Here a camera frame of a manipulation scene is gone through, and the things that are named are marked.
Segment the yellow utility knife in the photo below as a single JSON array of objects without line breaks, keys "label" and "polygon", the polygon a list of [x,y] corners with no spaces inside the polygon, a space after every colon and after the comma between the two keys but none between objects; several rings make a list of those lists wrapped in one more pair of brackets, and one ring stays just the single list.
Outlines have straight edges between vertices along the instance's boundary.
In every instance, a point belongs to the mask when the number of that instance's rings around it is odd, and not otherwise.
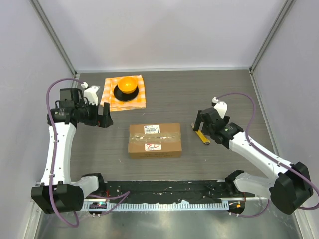
[{"label": "yellow utility knife", "polygon": [[210,145],[211,144],[210,140],[200,131],[200,126],[201,126],[201,124],[198,124],[198,125],[196,125],[195,123],[191,124],[191,127],[192,127],[193,131],[200,138],[202,143],[205,144],[205,145]]}]

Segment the brown cardboard express box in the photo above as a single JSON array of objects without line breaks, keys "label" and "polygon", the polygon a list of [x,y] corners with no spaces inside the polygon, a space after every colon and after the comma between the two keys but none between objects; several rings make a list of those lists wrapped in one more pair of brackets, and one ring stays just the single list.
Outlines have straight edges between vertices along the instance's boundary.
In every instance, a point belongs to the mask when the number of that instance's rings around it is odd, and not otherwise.
[{"label": "brown cardboard express box", "polygon": [[131,159],[180,158],[180,124],[130,125],[128,154]]}]

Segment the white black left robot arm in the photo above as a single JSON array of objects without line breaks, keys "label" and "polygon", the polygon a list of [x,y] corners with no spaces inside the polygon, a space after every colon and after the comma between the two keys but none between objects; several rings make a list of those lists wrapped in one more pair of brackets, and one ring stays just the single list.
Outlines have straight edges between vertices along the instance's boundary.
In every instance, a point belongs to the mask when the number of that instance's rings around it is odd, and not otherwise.
[{"label": "white black left robot arm", "polygon": [[49,150],[40,186],[32,187],[31,197],[46,213],[78,211],[90,194],[102,198],[106,185],[101,173],[85,174],[75,183],[70,176],[72,143],[77,125],[108,128],[113,125],[109,103],[99,114],[99,86],[60,89],[60,99],[47,115]]}]

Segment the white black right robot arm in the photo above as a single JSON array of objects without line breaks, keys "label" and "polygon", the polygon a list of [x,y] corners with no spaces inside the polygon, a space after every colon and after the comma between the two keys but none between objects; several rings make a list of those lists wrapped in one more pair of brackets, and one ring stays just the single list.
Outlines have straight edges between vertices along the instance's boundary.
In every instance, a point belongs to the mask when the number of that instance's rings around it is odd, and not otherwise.
[{"label": "white black right robot arm", "polygon": [[226,193],[232,197],[241,192],[251,193],[270,200],[287,215],[293,213],[314,193],[308,168],[301,162],[292,164],[279,158],[265,148],[257,150],[257,142],[229,119],[229,116],[221,117],[215,107],[199,110],[194,131],[201,130],[215,143],[241,155],[261,170],[265,177],[237,170],[226,178]]}]

